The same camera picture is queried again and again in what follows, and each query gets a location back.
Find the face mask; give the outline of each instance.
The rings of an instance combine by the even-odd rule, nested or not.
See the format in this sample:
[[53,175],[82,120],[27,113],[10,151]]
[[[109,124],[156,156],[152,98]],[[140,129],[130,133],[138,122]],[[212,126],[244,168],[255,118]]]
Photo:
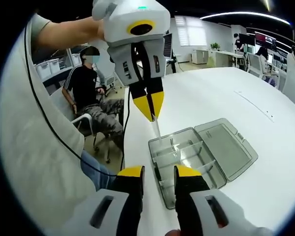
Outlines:
[[86,56],[86,62],[95,64],[98,63],[99,61],[99,56]]

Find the floor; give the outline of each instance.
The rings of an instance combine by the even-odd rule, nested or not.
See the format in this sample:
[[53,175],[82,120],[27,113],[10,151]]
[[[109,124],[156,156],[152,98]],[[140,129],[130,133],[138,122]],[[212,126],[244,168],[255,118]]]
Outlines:
[[[176,63],[176,71],[188,71],[188,70],[197,70],[197,69],[204,69],[206,65],[195,65],[190,62],[184,63]],[[124,88],[121,88],[119,84],[116,85],[117,93],[111,91],[106,99],[120,99],[124,98]],[[106,141],[105,137],[102,133],[98,133],[96,137],[95,146],[99,147],[99,152],[95,153],[93,148],[93,136],[88,136],[85,141],[84,148],[85,150],[91,154],[94,158],[96,158],[99,163],[105,165],[109,170],[117,174],[120,170],[121,165],[121,151],[116,147],[113,141]],[[109,158],[111,162],[107,164],[104,160],[105,154],[109,150]]]

